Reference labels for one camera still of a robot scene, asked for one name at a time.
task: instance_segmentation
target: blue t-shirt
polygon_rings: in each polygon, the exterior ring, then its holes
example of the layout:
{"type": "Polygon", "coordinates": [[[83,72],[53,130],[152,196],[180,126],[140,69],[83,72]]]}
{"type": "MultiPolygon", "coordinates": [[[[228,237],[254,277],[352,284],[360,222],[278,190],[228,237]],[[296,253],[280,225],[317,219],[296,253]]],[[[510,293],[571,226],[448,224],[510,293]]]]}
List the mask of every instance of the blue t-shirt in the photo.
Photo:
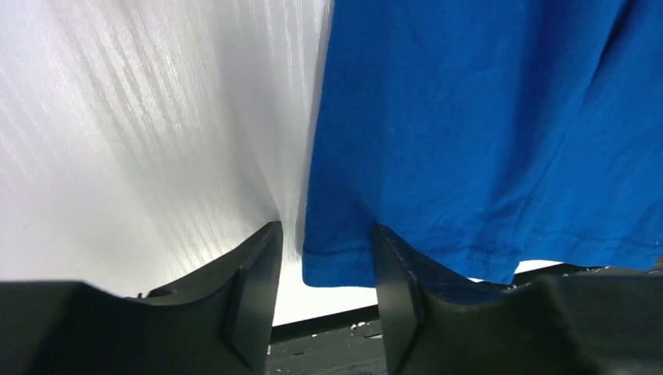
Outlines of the blue t-shirt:
{"type": "Polygon", "coordinates": [[[303,274],[375,285],[371,228],[466,277],[663,252],[663,2],[335,2],[303,274]]]}

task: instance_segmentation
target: blue fabric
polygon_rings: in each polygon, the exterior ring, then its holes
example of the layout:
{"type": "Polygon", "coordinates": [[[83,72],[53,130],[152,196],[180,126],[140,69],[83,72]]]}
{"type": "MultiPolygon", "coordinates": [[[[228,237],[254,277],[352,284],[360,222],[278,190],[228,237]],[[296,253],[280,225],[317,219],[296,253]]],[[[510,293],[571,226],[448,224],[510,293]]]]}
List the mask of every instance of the blue fabric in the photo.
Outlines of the blue fabric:
{"type": "Polygon", "coordinates": [[[467,276],[663,252],[663,2],[335,2],[303,275],[375,285],[371,227],[467,276]]]}

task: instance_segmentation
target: white textured surface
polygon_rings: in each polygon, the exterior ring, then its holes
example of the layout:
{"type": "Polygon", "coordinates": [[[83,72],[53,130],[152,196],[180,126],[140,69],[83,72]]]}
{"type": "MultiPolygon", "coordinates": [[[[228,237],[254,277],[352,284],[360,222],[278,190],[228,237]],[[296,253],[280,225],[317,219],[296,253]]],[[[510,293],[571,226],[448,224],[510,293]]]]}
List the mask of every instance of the white textured surface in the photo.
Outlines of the white textured surface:
{"type": "Polygon", "coordinates": [[[135,295],[280,218],[276,324],[375,303],[305,287],[296,251],[329,13],[328,0],[3,0],[0,279],[135,295]]]}

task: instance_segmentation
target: black plastic part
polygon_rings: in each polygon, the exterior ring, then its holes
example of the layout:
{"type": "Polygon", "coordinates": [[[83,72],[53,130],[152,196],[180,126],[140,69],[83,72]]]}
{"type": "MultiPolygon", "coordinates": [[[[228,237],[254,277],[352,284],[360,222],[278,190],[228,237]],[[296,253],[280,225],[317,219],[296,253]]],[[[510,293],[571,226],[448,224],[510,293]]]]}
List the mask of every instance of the black plastic part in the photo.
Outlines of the black plastic part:
{"type": "Polygon", "coordinates": [[[118,298],[78,282],[0,284],[0,373],[263,373],[281,224],[210,264],[118,298]]]}
{"type": "Polygon", "coordinates": [[[390,375],[663,373],[663,278],[590,270],[497,291],[379,225],[373,257],[390,375]]]}

